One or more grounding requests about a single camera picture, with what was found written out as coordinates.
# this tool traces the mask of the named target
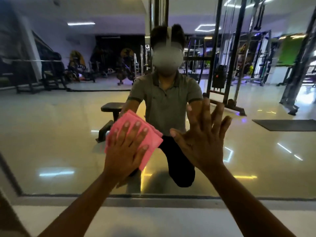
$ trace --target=black pants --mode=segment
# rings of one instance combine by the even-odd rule
[[[190,187],[195,178],[195,169],[171,136],[163,136],[159,148],[167,157],[169,175],[179,187]]]

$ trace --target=green panel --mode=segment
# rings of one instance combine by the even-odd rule
[[[284,39],[281,45],[281,54],[279,57],[278,65],[293,65],[300,50],[303,38],[293,39],[291,37],[287,37]]]

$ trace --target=pink cloth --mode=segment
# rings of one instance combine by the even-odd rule
[[[110,133],[105,140],[105,153],[107,152],[107,147],[109,145],[109,137],[113,134],[115,129],[118,129],[118,132],[121,131],[123,125],[126,121],[130,122],[130,127],[127,133],[129,133],[132,127],[135,125],[137,121],[141,122],[141,127],[139,128],[139,132],[141,132],[145,127],[148,128],[148,134],[146,135],[143,142],[140,144],[139,148],[143,147],[144,145],[148,145],[148,150],[146,151],[144,158],[139,166],[141,171],[144,170],[145,166],[147,165],[151,155],[153,154],[154,150],[160,146],[162,143],[162,133],[156,130],[151,124],[147,123],[143,119],[141,119],[138,115],[136,115],[131,110],[128,110],[120,119],[118,119],[112,126]]]

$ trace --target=white headset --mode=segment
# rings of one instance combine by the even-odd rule
[[[167,27],[166,44],[158,43],[153,51],[152,64],[156,67],[178,68],[183,62],[183,50],[179,43],[171,42],[171,27]]]

